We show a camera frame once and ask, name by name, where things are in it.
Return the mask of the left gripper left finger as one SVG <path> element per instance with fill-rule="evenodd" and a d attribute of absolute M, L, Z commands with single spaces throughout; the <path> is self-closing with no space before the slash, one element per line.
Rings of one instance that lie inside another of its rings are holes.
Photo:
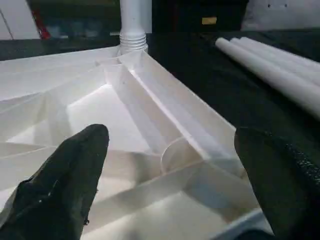
<path fill-rule="evenodd" d="M 109 146 L 109 131 L 91 124 L 64 140 L 0 213 L 3 240 L 78 240 L 89 223 Z"/>

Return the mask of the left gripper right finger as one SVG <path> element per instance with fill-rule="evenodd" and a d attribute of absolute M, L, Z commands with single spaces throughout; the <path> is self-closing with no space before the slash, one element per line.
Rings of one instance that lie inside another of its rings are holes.
<path fill-rule="evenodd" d="M 234 148 L 278 240 L 320 238 L 320 165 L 296 143 L 239 127 Z"/>

